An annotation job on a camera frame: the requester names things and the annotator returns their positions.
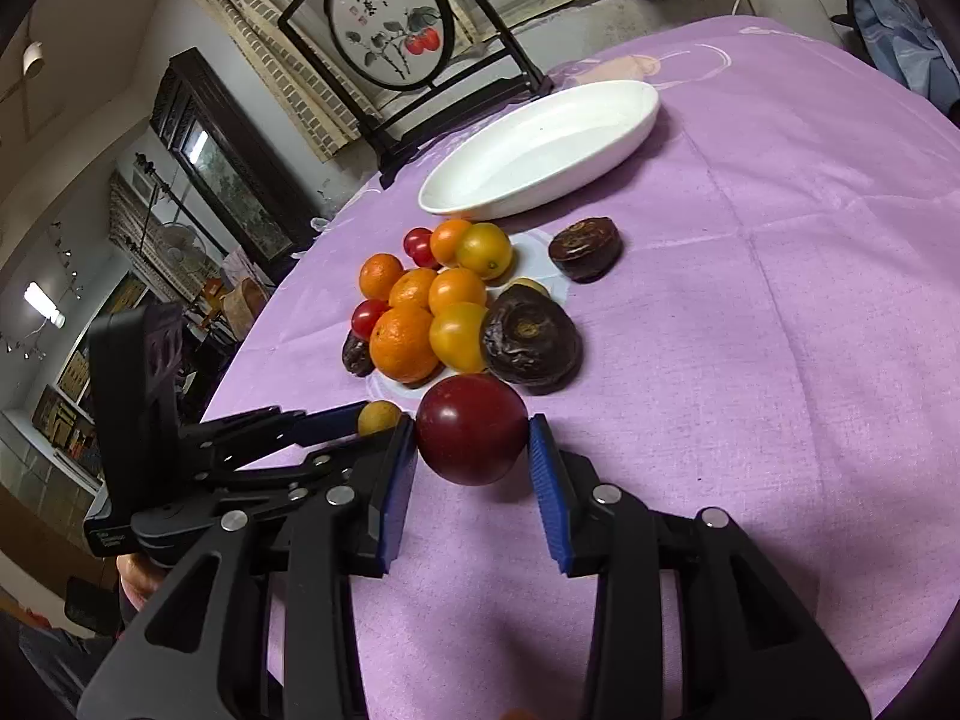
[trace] table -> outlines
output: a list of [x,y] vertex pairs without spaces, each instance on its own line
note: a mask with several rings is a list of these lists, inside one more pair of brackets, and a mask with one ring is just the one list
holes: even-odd
[[[548,240],[609,215],[626,242],[603,280],[569,285],[584,367],[567,389],[526,396],[530,413],[651,508],[727,509],[879,712],[960,589],[960,133],[853,57],[765,19],[695,23],[553,76],[646,76],[664,111],[624,165],[503,220]],[[340,365],[357,272],[436,223],[416,192],[476,129],[337,215],[253,327],[209,418],[378,396],[380,383]],[[390,577],[354,583],[371,717],[574,717],[593,590],[549,559],[521,464],[491,488],[421,465]],[[675,654],[667,662],[675,673]]]

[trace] white bowl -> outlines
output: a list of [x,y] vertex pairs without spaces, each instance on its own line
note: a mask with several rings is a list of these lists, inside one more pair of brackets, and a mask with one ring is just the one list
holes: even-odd
[[508,217],[580,189],[619,165],[656,122],[643,81],[601,81],[535,100],[484,127],[440,162],[419,207],[441,217]]

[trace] glass window pane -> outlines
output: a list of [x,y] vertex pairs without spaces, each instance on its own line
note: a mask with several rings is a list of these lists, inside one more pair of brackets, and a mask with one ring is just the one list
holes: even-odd
[[280,229],[247,183],[227,162],[227,157],[199,122],[194,122],[184,144],[184,154],[200,177],[216,194],[227,213],[243,228],[258,250],[268,259],[282,254],[292,242]]

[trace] fluorescent light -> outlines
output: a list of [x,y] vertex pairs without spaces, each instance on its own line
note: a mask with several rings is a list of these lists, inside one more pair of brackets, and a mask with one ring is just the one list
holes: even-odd
[[47,293],[40,287],[37,287],[37,282],[30,282],[30,286],[27,287],[27,292],[23,293],[23,299],[37,309],[42,316],[47,317],[52,324],[55,324],[57,327],[64,326],[64,319],[66,319],[66,317],[56,309],[56,303],[50,298],[47,298]]
[[200,159],[200,152],[203,151],[203,147],[206,146],[207,138],[208,134],[206,130],[202,129],[200,135],[197,136],[197,143],[194,143],[193,148],[190,149],[190,155],[187,157],[191,165],[196,165],[197,160]]

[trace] orange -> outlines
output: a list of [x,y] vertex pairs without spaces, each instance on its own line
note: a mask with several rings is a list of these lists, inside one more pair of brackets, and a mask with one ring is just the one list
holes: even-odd
[[367,300],[390,298],[390,288],[403,275],[403,265],[392,254],[375,254],[360,269],[360,292]]
[[430,313],[437,317],[454,303],[487,304],[487,288],[480,276],[466,268],[451,268],[434,279],[430,285]]
[[370,336],[370,357],[384,376],[413,384],[437,367],[430,347],[430,312],[416,306],[392,308],[377,320]]
[[457,373],[479,373],[487,365],[480,351],[480,325],[486,306],[454,303],[434,317],[430,325],[430,347]]
[[430,252],[441,265],[457,264],[457,244],[472,225],[465,218],[449,218],[437,226],[430,236]]
[[429,305],[430,285],[435,278],[437,271],[430,268],[407,271],[390,290],[390,307],[416,306],[426,309]]
[[507,234],[488,221],[472,225],[457,244],[457,263],[484,281],[504,274],[514,259]]

